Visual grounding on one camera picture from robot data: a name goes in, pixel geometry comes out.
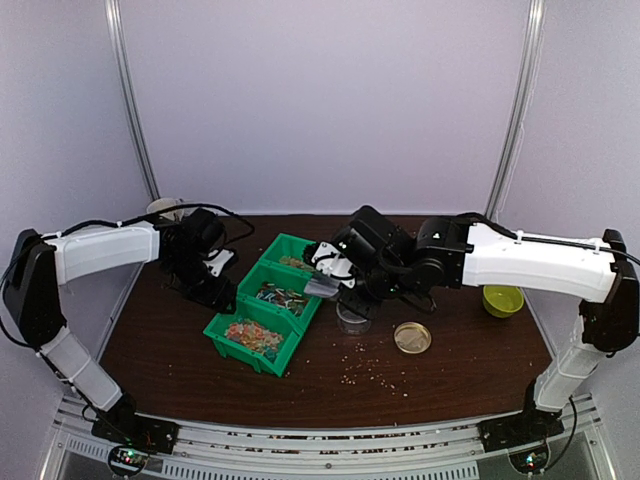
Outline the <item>green bin compartment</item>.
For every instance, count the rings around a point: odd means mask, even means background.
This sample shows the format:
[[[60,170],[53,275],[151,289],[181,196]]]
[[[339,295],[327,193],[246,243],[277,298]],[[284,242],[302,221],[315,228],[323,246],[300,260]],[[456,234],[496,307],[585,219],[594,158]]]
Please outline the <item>green bin compartment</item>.
[[[321,299],[305,292],[309,272],[270,261],[257,262],[240,282],[238,294],[257,301],[292,322],[304,334],[321,305]]]
[[[304,261],[303,254],[305,249],[313,244],[312,240],[280,233],[259,260],[279,267],[292,268],[296,272],[309,276],[315,272],[315,269]]]

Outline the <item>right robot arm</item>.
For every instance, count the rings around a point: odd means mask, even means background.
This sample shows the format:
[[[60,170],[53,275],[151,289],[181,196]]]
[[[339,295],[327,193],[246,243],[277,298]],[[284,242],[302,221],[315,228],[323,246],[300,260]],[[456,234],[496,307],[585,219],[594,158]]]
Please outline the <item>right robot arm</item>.
[[[579,299],[570,338],[533,384],[531,405],[513,419],[535,440],[600,361],[639,336],[638,259],[618,231],[564,239],[511,231],[481,214],[431,216],[416,235],[370,206],[331,240],[304,248],[303,261],[334,282],[338,302],[370,319],[385,300],[430,299],[435,287],[508,286]]]

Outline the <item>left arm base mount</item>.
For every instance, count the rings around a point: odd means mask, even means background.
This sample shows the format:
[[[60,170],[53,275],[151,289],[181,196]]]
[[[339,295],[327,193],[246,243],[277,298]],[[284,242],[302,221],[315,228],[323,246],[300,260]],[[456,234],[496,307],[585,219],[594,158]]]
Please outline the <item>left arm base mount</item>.
[[[91,428],[94,437],[162,454],[173,452],[178,432],[179,425],[175,422],[138,415],[124,423],[98,419]]]

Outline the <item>metal scoop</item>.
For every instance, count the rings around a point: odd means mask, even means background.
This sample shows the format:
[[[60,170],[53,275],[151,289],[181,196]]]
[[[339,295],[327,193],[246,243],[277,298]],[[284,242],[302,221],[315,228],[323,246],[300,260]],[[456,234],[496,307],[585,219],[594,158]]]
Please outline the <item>metal scoop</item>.
[[[313,275],[304,287],[304,293],[322,299],[334,298],[339,293],[341,282],[324,275]]]

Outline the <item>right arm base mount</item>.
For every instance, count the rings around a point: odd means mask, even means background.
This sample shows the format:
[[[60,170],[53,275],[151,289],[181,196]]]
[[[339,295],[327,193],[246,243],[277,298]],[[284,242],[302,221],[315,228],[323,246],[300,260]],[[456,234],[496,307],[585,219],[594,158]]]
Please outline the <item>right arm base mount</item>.
[[[511,449],[542,441],[564,432],[563,422],[553,414],[518,414],[484,420],[478,425],[485,452]]]

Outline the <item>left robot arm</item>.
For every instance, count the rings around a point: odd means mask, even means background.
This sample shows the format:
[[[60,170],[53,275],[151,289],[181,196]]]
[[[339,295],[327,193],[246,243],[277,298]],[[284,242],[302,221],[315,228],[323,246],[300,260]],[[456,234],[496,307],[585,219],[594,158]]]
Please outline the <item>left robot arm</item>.
[[[130,225],[95,223],[50,236],[29,229],[18,236],[2,296],[21,345],[74,387],[123,444],[143,436],[143,421],[131,396],[71,332],[59,289],[94,273],[157,261],[186,299],[232,313],[237,288],[223,272],[235,254],[213,248],[216,233],[210,223],[158,218]]]

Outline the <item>green bin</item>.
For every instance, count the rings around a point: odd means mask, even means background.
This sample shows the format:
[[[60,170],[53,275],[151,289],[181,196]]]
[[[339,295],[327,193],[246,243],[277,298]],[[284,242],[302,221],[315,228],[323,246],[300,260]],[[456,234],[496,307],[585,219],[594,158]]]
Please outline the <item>green bin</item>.
[[[302,339],[284,315],[269,311],[216,315],[203,334],[223,358],[277,377],[285,374]]]

